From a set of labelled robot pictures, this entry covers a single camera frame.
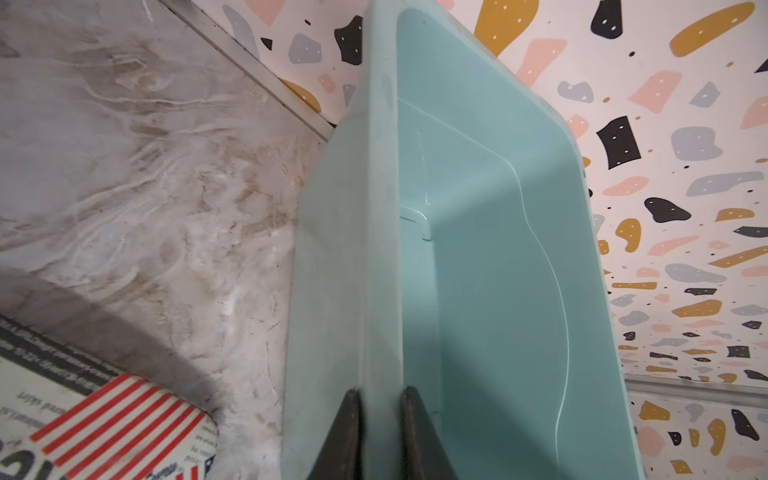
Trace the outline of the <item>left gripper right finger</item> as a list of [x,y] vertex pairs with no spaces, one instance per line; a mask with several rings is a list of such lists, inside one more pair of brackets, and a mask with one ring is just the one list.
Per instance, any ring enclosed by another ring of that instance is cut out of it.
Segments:
[[448,455],[414,386],[401,396],[405,478],[409,480],[457,480]]

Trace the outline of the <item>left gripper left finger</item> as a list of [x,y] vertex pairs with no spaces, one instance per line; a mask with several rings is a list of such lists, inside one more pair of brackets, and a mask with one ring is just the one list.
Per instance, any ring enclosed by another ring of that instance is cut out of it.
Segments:
[[342,399],[307,479],[361,479],[362,436],[361,395],[357,389],[350,389]]

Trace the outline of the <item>teal plastic storage box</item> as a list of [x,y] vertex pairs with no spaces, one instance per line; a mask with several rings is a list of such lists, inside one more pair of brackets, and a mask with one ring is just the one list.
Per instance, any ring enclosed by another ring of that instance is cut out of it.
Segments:
[[304,186],[281,474],[344,394],[400,479],[419,392],[461,479],[639,479],[582,158],[561,116],[433,1],[373,1],[362,79]]

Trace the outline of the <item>newspaper flag case far left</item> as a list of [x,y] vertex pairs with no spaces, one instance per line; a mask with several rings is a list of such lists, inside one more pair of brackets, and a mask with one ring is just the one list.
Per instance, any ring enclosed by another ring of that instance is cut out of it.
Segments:
[[2,317],[2,478],[204,479],[217,441],[183,398]]

